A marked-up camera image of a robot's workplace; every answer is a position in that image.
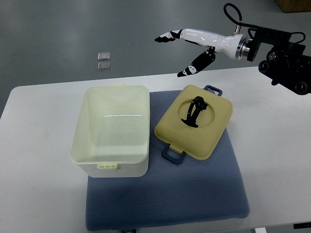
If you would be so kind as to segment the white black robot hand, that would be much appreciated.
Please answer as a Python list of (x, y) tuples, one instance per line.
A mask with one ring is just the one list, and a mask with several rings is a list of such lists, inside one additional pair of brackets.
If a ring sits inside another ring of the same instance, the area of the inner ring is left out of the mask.
[(251, 42), (250, 39), (243, 34), (224, 36), (197, 29), (169, 31), (157, 37), (155, 41), (158, 43), (167, 43), (177, 39), (183, 39), (206, 49), (206, 51), (195, 58), (188, 67), (180, 71), (177, 74), (178, 77), (189, 76), (202, 71), (215, 61), (216, 53), (219, 52), (225, 53), (233, 60), (247, 57)]

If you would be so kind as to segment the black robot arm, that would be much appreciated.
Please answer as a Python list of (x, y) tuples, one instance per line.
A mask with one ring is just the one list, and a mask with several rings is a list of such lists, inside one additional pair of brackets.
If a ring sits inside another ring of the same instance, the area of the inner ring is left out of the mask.
[(272, 45), (266, 59), (259, 63), (259, 72), (270, 78), (271, 85), (281, 85), (298, 95), (306, 95), (311, 92), (311, 58), (303, 54), (305, 45), (300, 41), (291, 42), (294, 34), (303, 32), (285, 32), (265, 28), (242, 21), (242, 15), (237, 6), (232, 3), (224, 5), (225, 15), (236, 24), (235, 35), (238, 35), (241, 27), (246, 27), (247, 37), (242, 37), (237, 46), (237, 54), (254, 61), (262, 43)]

